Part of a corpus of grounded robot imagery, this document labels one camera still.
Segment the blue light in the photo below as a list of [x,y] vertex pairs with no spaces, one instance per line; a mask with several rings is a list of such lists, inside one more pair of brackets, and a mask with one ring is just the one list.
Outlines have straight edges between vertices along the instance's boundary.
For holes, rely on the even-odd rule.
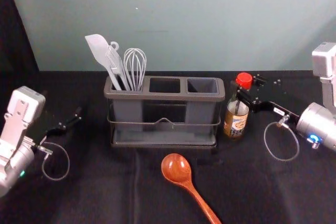
[[312,139],[315,143],[319,143],[321,141],[318,136],[313,135],[313,134],[310,135],[309,138]]

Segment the bottle label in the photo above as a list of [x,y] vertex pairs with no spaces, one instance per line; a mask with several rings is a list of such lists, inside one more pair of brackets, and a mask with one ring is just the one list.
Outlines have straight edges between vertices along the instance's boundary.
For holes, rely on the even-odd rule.
[[224,122],[224,132],[230,137],[239,137],[243,134],[247,116],[246,115],[232,115],[228,112],[228,117]]

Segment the sauce bottle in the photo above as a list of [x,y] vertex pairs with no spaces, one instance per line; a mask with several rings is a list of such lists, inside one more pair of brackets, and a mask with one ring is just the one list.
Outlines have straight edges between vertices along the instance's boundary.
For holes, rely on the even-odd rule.
[[[242,88],[249,90],[253,78],[249,73],[240,73],[237,75],[236,83]],[[249,107],[240,102],[234,93],[229,100],[224,119],[224,133],[233,140],[239,139],[244,132],[247,122]]]

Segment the spoon handle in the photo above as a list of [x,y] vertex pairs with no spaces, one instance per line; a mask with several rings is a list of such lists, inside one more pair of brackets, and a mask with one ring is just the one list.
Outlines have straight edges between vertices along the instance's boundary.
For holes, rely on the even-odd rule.
[[200,194],[197,192],[195,187],[191,184],[188,186],[188,191],[191,193],[191,195],[196,199],[197,203],[211,222],[211,224],[222,224],[221,221],[218,219],[218,217],[215,215],[215,213],[211,210],[211,208],[208,206],[208,204],[204,201],[204,199],[200,196]]

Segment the white spatula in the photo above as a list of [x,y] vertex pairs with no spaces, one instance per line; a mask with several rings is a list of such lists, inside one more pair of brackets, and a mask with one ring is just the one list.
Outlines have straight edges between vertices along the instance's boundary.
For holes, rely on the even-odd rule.
[[96,61],[103,67],[105,67],[107,72],[109,73],[113,86],[116,88],[116,90],[121,90],[118,80],[116,79],[114,73],[111,70],[110,61],[106,57],[106,53],[108,52],[109,49],[109,44],[107,43],[105,38],[99,34],[92,34],[85,36],[85,39],[89,44],[91,52]]

